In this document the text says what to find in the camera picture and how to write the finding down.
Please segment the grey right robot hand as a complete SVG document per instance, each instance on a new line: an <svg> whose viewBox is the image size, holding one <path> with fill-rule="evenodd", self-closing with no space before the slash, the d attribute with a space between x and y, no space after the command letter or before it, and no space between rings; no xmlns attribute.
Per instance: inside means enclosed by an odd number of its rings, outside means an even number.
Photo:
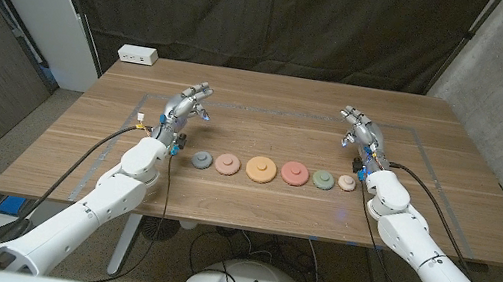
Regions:
<svg viewBox="0 0 503 282"><path fill-rule="evenodd" d="M341 115L350 128L342 137L341 144L346 147L356 144L361 164L367 174L389 169L390 163L385 155L384 137L379 126L364 113L352 106L346 106Z"/></svg>

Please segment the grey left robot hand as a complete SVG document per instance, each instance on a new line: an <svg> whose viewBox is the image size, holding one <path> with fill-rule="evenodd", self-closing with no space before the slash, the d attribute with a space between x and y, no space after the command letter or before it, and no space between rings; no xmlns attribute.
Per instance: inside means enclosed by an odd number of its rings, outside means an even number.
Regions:
<svg viewBox="0 0 503 282"><path fill-rule="evenodd" d="M159 125L154 127L151 136L165 146L170 146L189 118L199 116L208 121L210 116L202 106L202 101L213 93L208 82L203 82L171 97L163 114L159 116Z"/></svg>

